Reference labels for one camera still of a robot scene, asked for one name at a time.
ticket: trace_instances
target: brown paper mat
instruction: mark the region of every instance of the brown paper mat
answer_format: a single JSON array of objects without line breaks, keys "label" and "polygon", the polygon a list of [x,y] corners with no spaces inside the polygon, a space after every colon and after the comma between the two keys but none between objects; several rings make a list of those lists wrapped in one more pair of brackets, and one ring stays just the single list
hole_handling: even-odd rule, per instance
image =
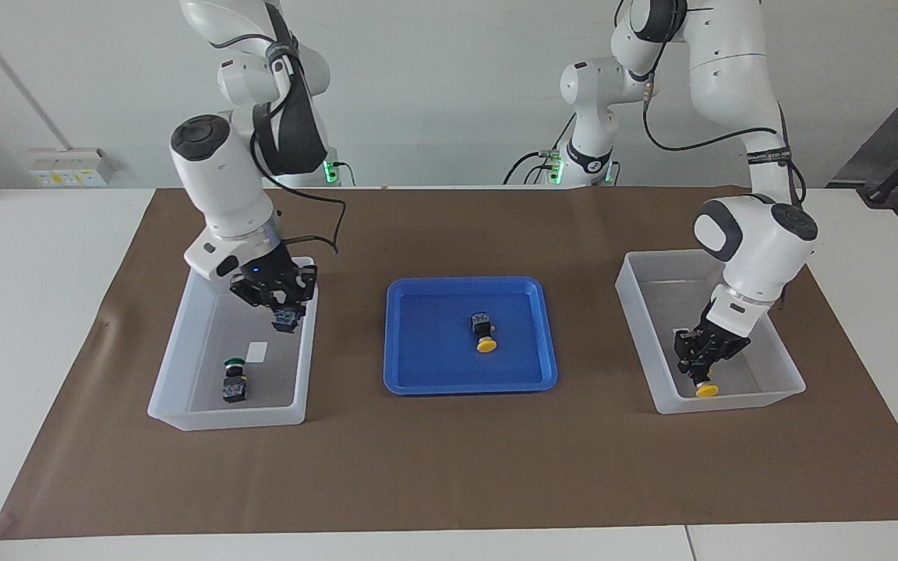
[{"label": "brown paper mat", "polygon": [[[340,192],[321,267],[306,423],[181,432],[147,417],[203,226],[154,196],[0,514],[0,538],[898,519],[898,425],[809,273],[771,317],[808,384],[764,409],[658,415],[614,278],[628,251],[694,248],[737,189]],[[289,235],[333,207],[272,192]],[[531,276],[553,390],[405,398],[382,383],[386,288]]]}]

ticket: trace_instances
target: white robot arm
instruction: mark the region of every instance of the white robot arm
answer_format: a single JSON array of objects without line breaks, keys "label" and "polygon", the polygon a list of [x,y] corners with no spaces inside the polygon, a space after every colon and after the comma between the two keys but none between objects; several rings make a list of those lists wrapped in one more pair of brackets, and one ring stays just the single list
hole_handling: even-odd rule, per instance
[{"label": "white robot arm", "polygon": [[217,81],[225,98],[246,108],[190,118],[171,136],[172,163],[207,221],[186,262],[208,280],[229,277],[232,292],[271,309],[277,330],[292,333],[313,298],[317,269],[290,259],[281,213],[261,180],[309,173],[327,156],[311,100],[327,89],[327,63],[297,43],[278,0],[179,3],[211,46],[242,51],[221,65]]},{"label": "white robot arm", "polygon": [[[578,161],[586,161],[585,153],[596,160],[609,159],[616,131],[610,104],[642,100],[649,135],[646,110],[653,95],[656,64],[667,44],[687,43],[692,103],[710,121],[742,131],[728,137],[738,136],[744,142],[751,171],[751,195],[713,199],[695,221],[699,244],[726,266],[723,283],[713,291],[701,322],[694,330],[677,334],[676,352],[678,369],[695,381],[696,394],[711,397],[717,388],[709,379],[709,367],[731,358],[751,342],[748,335],[753,326],[812,253],[817,228],[794,196],[791,149],[767,72],[759,0],[621,0],[620,8],[623,5],[628,9],[617,9],[612,36],[616,62],[609,63],[620,68],[621,81],[613,86],[614,92],[598,95],[583,89],[592,99],[564,94],[575,106],[578,120],[574,138],[560,154],[564,159],[562,182],[599,182],[602,175],[591,169],[582,174]],[[570,89],[567,78],[571,72],[570,67],[564,72],[565,90]],[[605,105],[605,111],[592,113],[589,108],[594,100],[596,105]],[[588,132],[579,135],[581,128]],[[585,137],[592,142],[584,141]],[[664,150],[691,148],[658,146]],[[791,203],[777,203],[787,199]]]}]

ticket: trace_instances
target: blue plastic tray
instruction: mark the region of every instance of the blue plastic tray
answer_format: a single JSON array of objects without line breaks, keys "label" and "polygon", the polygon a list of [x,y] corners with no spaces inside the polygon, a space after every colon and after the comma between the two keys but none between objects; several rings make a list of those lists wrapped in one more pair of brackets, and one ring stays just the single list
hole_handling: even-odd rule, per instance
[{"label": "blue plastic tray", "polygon": [[[487,312],[498,348],[477,351]],[[543,287],[530,277],[402,278],[387,291],[384,383],[399,395],[545,391],[557,360]]]}]

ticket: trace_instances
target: transparent container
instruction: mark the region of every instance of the transparent container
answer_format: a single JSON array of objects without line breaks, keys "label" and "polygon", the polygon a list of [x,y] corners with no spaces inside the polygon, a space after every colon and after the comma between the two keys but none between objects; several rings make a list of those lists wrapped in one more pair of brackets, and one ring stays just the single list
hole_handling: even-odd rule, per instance
[{"label": "transparent container", "polygon": [[[302,423],[319,297],[318,288],[295,333],[278,333],[270,310],[247,305],[227,280],[190,271],[147,414],[181,430]],[[234,356],[253,360],[245,365],[247,399],[227,404],[224,361]]]},{"label": "transparent container", "polygon": [[806,390],[802,376],[768,316],[751,332],[751,344],[710,372],[716,397],[696,397],[695,385],[677,371],[674,333],[698,324],[723,264],[702,249],[630,252],[616,290],[653,404],[660,413],[763,408]]}]

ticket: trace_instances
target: wall socket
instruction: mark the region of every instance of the wall socket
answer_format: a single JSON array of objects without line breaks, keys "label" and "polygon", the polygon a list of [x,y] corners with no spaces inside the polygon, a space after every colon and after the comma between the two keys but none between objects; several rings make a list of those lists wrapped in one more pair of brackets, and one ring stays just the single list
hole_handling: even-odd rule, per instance
[{"label": "wall socket", "polygon": [[39,187],[107,187],[113,167],[100,150],[35,150],[30,175]]}]

